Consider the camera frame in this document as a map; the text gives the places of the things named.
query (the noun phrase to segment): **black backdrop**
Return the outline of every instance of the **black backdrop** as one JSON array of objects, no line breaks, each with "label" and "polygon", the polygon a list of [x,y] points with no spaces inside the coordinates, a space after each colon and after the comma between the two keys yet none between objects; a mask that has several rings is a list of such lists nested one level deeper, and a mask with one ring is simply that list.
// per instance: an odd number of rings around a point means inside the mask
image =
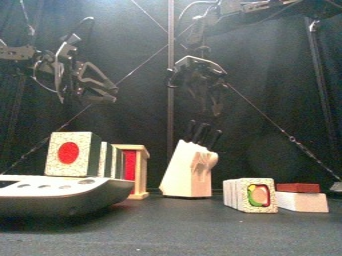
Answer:
[{"label": "black backdrop", "polygon": [[[9,46],[22,46],[31,40],[26,36],[19,2],[7,0],[0,4],[0,38]],[[176,1],[177,17],[192,2]],[[168,168],[168,1],[33,0],[25,3],[30,21],[37,25],[33,42],[39,50],[57,51],[59,38],[83,18],[95,18],[91,36],[87,26],[79,34],[85,39],[79,56],[118,83],[118,101],[89,108],[65,130],[93,131],[111,143],[146,145],[152,154],[147,186],[158,188]],[[205,9],[204,6],[192,8],[182,27],[190,24],[192,17],[204,14]],[[320,32],[340,154],[341,19],[337,15],[324,20]],[[177,41],[176,60],[186,55],[181,45],[186,44],[186,36]],[[228,81],[342,175],[328,135],[305,17],[292,16],[244,27],[209,37],[206,43],[212,48],[210,59],[229,73]],[[2,169],[6,170],[86,105],[61,104],[57,94],[45,90],[30,77],[22,81],[23,75],[14,63],[2,61],[0,79],[0,153]],[[213,170],[213,188],[221,189],[225,179],[260,176],[273,177],[277,182],[318,182],[324,188],[329,187],[332,176],[233,90],[225,92],[224,104],[222,115],[213,117],[201,113],[200,104],[188,91],[176,89],[176,144],[190,119],[210,122],[224,131],[216,147],[221,160]],[[35,150],[9,174],[43,174],[46,154],[47,145]]]}]

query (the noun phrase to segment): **red dot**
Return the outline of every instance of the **red dot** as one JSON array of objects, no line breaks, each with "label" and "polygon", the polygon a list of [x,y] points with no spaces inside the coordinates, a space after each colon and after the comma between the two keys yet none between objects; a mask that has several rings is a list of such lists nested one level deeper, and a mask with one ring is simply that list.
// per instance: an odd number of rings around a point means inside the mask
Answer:
[{"label": "red dot", "polygon": [[59,160],[65,164],[71,164],[77,161],[79,157],[79,147],[77,143],[67,142],[59,148]]}]

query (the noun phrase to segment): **cable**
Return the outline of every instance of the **cable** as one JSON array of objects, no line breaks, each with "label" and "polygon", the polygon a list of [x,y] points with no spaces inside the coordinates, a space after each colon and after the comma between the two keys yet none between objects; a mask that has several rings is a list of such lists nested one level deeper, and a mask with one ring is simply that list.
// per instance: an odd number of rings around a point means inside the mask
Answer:
[{"label": "cable", "polygon": [[185,16],[185,13],[188,12],[188,10],[196,6],[196,5],[208,5],[208,4],[214,4],[214,5],[218,5],[220,4],[220,1],[221,0],[217,0],[217,1],[196,1],[193,2],[182,11],[182,13],[180,14],[180,17],[178,17],[178,24],[177,24],[177,28],[176,28],[176,34],[178,34],[178,31],[180,31],[180,28],[181,28],[181,24],[182,24],[182,19],[184,19],[184,16]]},{"label": "cable", "polygon": [[296,146],[301,149],[301,151],[316,160],[318,165],[331,173],[331,175],[342,182],[342,178],[336,174],[336,172],[325,165],[325,163],[318,159],[318,157],[314,155],[314,153],[310,151],[310,149],[300,142],[297,141],[296,137],[290,135],[285,129],[273,121],[273,119],[264,113],[264,111],[257,107],[257,105],[246,98],[246,96],[236,89],[236,87],[230,83],[222,84],[222,86],[228,89],[232,89],[241,97],[242,99],[249,103],[249,105],[257,110],[257,112],[265,117],[265,119],[277,127],[277,129],[285,134],[285,136],[289,138],[289,141],[296,144]]},{"label": "cable", "polygon": [[42,65],[42,63],[43,63],[42,60],[37,61],[35,65],[34,65],[34,75],[31,76],[31,78],[34,79],[34,81],[35,81],[46,90],[49,90],[50,92],[58,93],[57,90],[53,90],[53,89],[49,88],[43,83],[41,83],[41,82],[38,81],[37,70],[38,70],[38,66]]},{"label": "cable", "polygon": [[328,2],[329,4],[332,4],[335,7],[337,7],[339,9],[342,10],[342,5],[337,4],[336,2],[333,2],[332,0],[325,0],[325,2]]}]

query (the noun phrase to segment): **cube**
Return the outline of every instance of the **cube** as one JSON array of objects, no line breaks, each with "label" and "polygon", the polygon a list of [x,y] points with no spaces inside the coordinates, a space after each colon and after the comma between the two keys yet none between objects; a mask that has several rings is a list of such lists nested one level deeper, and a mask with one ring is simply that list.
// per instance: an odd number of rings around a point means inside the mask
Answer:
[{"label": "cube", "polygon": [[277,213],[274,180],[241,178],[224,181],[224,203],[248,213]]},{"label": "cube", "polygon": [[102,139],[93,132],[54,132],[46,163],[47,176],[98,176]]},{"label": "cube", "polygon": [[109,142],[102,142],[101,162],[98,177],[111,177],[113,170],[113,145]]}]

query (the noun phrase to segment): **metal pole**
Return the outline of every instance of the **metal pole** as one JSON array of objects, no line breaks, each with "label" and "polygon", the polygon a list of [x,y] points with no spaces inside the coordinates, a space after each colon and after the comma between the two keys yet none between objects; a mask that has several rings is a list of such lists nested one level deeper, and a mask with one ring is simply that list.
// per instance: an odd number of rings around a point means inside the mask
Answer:
[{"label": "metal pole", "polygon": [[312,18],[306,17],[305,22],[306,22],[310,50],[313,54],[313,63],[314,63],[318,91],[320,91],[320,97],[321,97],[321,106],[323,106],[325,122],[327,122],[327,130],[329,133],[331,150],[332,150],[333,158],[337,162],[337,165],[340,165],[341,154],[339,151],[339,142],[337,142],[339,138],[337,138],[337,131],[336,131],[335,122],[333,122],[333,114],[331,110],[329,92],[328,92],[324,64],[323,64],[321,51],[320,51],[320,39],[317,35],[320,28],[310,29],[310,25],[316,25],[314,24],[316,20],[313,20]]},{"label": "metal pole", "polygon": [[[169,69],[174,68],[174,28],[176,28],[176,3],[169,0]],[[174,151],[174,89],[168,89],[168,160],[172,160]]]}]

